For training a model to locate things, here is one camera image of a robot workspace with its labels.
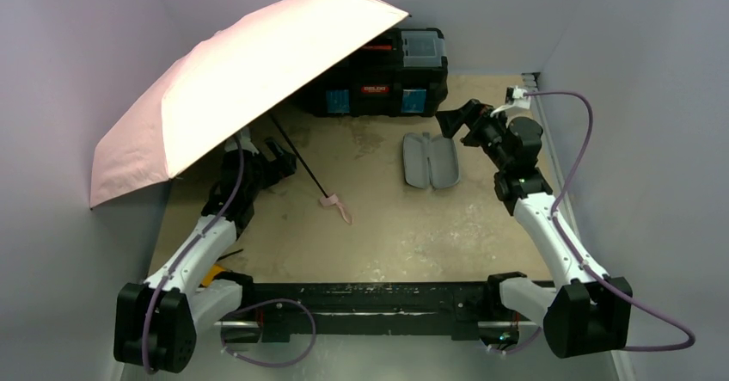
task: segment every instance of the toolbox lid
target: toolbox lid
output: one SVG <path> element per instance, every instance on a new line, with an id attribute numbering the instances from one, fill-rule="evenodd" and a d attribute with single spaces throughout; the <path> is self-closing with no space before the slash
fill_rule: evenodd
<path id="1" fill-rule="evenodd" d="M 445 41 L 434 30 L 402 30 L 405 67 L 442 67 Z"/>

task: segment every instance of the blue sticker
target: blue sticker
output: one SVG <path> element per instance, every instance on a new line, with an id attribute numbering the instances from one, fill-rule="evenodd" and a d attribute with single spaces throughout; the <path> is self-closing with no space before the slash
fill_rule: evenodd
<path id="1" fill-rule="evenodd" d="M 405 89 L 402 91 L 403 113 L 424 113 L 426 111 L 426 89 Z"/>
<path id="2" fill-rule="evenodd" d="M 327 91 L 327 113 L 349 113 L 349 90 Z"/>

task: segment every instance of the black toolbox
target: black toolbox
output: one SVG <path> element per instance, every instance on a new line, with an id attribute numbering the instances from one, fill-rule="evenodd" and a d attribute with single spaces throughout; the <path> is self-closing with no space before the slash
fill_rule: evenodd
<path id="1" fill-rule="evenodd" d="M 391 28 L 301 88 L 317 116 L 433 116 L 448 95 L 443 33 Z"/>

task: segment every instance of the umbrella shaft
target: umbrella shaft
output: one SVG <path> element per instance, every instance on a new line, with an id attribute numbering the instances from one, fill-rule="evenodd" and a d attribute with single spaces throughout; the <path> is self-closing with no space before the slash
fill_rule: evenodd
<path id="1" fill-rule="evenodd" d="M 329 194 L 324 190 L 324 187 L 322 187 L 321 183 L 316 179 L 316 176 L 314 176 L 314 173 L 309 169 L 309 165 L 306 164 L 306 162 L 303 160 L 303 157 L 301 157 L 301 154 L 298 152 L 296 146 L 294 146 L 293 142 L 291 142 L 291 139 L 289 136 L 284 132 L 284 128 L 279 124 L 279 121 L 273 116 L 272 112 L 268 112 L 268 115 L 271 116 L 271 121 L 273 121 L 273 124 L 276 125 L 276 128 L 279 129 L 279 132 L 281 132 L 281 136 L 284 137 L 284 140 L 286 143 L 291 147 L 291 150 L 294 152 L 295 155 L 297 155 L 298 160 L 303 165 L 303 168 L 306 169 L 307 172 L 309 172 L 309 176 L 311 176 L 311 179 L 316 183 L 316 186 L 319 188 L 319 190 L 322 191 L 322 194 L 324 194 L 325 198 L 329 197 Z"/>

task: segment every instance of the toolbox label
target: toolbox label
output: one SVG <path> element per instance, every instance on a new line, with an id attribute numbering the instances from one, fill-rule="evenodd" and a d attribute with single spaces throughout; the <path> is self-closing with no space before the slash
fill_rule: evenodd
<path id="1" fill-rule="evenodd" d="M 389 86 L 362 86 L 362 93 L 366 95 L 382 95 L 389 93 Z"/>
<path id="2" fill-rule="evenodd" d="M 362 46 L 362 50 L 377 50 L 377 51 L 383 51 L 383 52 L 391 52 L 392 46 L 390 45 L 375 45 L 375 46 Z"/>

